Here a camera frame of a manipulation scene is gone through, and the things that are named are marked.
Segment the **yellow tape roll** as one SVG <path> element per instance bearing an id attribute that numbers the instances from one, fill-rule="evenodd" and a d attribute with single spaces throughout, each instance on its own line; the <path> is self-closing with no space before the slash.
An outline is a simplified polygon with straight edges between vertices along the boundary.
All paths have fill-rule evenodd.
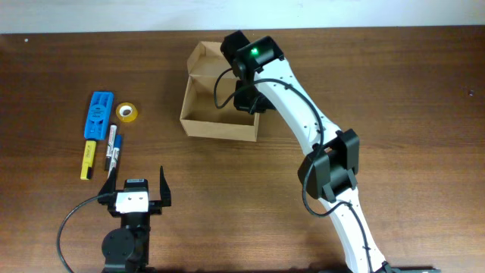
<path id="1" fill-rule="evenodd" d="M 122 102 L 116 108 L 116 115 L 121 122 L 130 123 L 137 119 L 139 112 L 134 104 Z"/>

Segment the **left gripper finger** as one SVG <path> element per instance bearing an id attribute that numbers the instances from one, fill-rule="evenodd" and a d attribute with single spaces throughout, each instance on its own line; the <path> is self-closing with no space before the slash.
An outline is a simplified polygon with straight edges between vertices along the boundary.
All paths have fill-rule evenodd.
<path id="1" fill-rule="evenodd" d="M 171 201 L 171 190 L 164 176 L 164 169 L 160 166 L 160 197 L 162 202 Z"/>
<path id="2" fill-rule="evenodd" d="M 99 191 L 99 195 L 100 196 L 112 195 L 116 189 L 116 180 L 117 180 L 116 168 L 112 168 L 109 171 L 108 179 L 105 181 L 104 185 Z"/>

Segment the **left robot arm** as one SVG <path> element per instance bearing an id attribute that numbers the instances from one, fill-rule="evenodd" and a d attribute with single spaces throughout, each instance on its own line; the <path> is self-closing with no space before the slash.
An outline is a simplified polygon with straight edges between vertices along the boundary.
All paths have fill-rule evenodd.
<path id="1" fill-rule="evenodd" d="M 171 191 L 160 169 L 160 199 L 150 200 L 146 179 L 127 179 L 124 188 L 116 188 L 117 173 L 111 171 L 99 191 L 99 204 L 109 214 L 120 219 L 120 227 L 110 231 L 102 242 L 105 257 L 103 272 L 153 273 L 149 266 L 150 219 L 161 215 L 164 207 L 171 206 Z"/>

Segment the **blue whiteboard duster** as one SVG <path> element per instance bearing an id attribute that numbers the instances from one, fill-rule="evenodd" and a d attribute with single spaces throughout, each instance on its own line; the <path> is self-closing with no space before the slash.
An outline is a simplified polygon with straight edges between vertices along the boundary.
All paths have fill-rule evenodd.
<path id="1" fill-rule="evenodd" d="M 108 91 L 95 91 L 89 103 L 84 127 L 86 140 L 104 140 L 111 116 L 114 94 Z"/>

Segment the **cardboard box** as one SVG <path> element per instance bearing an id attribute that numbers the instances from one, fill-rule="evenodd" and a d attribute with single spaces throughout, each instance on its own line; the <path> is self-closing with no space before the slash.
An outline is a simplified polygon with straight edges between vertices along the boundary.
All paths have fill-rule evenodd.
<path id="1" fill-rule="evenodd" d="M 259 115 L 238 111 L 227 97 L 236 90 L 237 78 L 219 42 L 199 42 L 187 59 L 188 80 L 180 113 L 180 123 L 189 137 L 255 142 Z"/>

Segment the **blue whiteboard marker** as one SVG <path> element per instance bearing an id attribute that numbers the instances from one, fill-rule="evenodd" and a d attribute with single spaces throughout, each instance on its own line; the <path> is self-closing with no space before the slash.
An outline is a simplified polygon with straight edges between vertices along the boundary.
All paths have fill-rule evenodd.
<path id="1" fill-rule="evenodd" d="M 121 135 L 117 135 L 114 139 L 114 146 L 112 149 L 111 161 L 108 169 L 108 177 L 110 177 L 116 170 L 122 141 L 123 137 Z"/>

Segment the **yellow highlighter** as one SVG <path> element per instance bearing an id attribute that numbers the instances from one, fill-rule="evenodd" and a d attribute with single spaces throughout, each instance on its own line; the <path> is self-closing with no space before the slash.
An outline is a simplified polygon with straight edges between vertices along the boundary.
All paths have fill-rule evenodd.
<path id="1" fill-rule="evenodd" d="M 85 143 L 82 168 L 80 172 L 81 180 L 90 180 L 92 178 L 93 164 L 95 159 L 95 149 L 96 149 L 96 141 L 87 140 Z"/>

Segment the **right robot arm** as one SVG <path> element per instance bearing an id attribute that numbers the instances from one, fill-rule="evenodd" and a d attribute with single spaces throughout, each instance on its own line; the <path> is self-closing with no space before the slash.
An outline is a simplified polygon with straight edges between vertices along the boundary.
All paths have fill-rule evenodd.
<path id="1" fill-rule="evenodd" d="M 317 107 L 271 37 L 250 42 L 238 30 L 224 38 L 221 52 L 238 79 L 226 101 L 251 115 L 277 111 L 298 140 L 305 156 L 297 171 L 303 205 L 310 215 L 331 219 L 343 246 L 346 270 L 393 271 L 361 209 L 356 132 L 341 130 Z"/>

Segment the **black whiteboard marker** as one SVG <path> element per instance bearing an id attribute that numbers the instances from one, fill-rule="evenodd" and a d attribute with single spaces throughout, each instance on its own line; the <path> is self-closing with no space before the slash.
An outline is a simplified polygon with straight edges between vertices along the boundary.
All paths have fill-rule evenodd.
<path id="1" fill-rule="evenodd" d="M 110 168 L 116 132 L 117 132 L 117 125 L 111 124 L 110 130 L 109 130 L 109 135 L 108 135 L 107 151 L 106 151 L 106 155 L 105 155 L 105 170 L 106 171 L 108 171 L 109 168 Z"/>

